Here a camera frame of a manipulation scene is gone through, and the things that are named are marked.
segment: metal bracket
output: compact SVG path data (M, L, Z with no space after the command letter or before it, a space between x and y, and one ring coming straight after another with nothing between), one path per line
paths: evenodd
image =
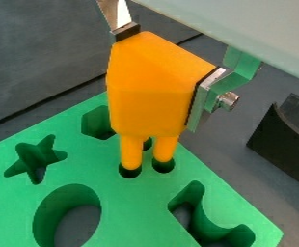
M140 32L140 25L130 21L125 0L94 0L94 2L96 9L106 23L112 44Z
M218 107L230 111L238 96L230 91L245 84L261 68L261 61L246 53L228 46L222 65L194 89L186 127L194 132L202 110L210 114Z

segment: bolt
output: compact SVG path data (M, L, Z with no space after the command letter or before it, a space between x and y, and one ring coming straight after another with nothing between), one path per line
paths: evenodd
M218 97L218 107L226 111L232 111L237 104L238 98L240 97L234 93L226 92Z

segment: hole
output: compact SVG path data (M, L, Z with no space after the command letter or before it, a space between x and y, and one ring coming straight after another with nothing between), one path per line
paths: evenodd
M98 140L106 140L116 133L110 128L108 106L101 105L82 115L81 133Z
M5 170L5 178L26 173L33 184L42 182L46 167L66 158L64 151L53 150L54 138L54 135L48 135L37 145L26 143L16 145L18 160Z
M152 144L153 144L153 140L152 138L149 137L144 143L142 143L142 150L144 151L148 151L150 148L152 148Z
M152 159L152 165L156 172L165 174L169 173L174 167L174 161L170 159L168 162L160 162L154 158Z
M128 179L134 178L141 173L141 166L138 166L133 170L128 170L124 168L122 164L120 164L118 165L118 173L124 178L128 178Z
M192 181L168 203L168 211L202 247L249 247L254 234L246 225L232 229L216 226L205 217L201 198L204 186Z
M98 221L100 208L97 206L77 206L70 209L56 227L54 247L82 246L93 235Z
M81 215L84 215L84 211L94 212L93 219L89 219L94 223L90 225L90 232L81 233L82 240L76 244L78 235L76 235L74 232L70 234L73 236L68 236L69 240L60 239L58 237L61 233L69 231L64 228L65 221L69 221L70 218L74 219L76 216L80 217L80 209L82 210ZM38 246L56 247L56 243L61 244L68 242L69 244L70 242L70 244L74 243L74 245L68 245L69 247L80 247L81 244L89 240L96 230L100 221L100 209L98 197L85 185L69 184L56 189L38 205L33 216L32 233Z

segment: orange block leg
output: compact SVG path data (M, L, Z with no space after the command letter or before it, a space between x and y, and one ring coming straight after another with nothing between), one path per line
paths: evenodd
M142 142L148 137L120 136L121 164L125 169L134 170L141 164Z
M172 159L178 136L157 137L153 155L157 161L168 162Z

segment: green foam board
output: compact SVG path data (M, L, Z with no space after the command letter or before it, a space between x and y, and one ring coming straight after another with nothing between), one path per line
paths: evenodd
M101 210L82 246L200 246L194 238L277 246L280 229L180 144L169 173L153 169L149 149L140 175L120 175L104 105L101 94L0 142L0 246L54 246L60 218L82 205ZM182 203L194 209L189 231L170 214Z

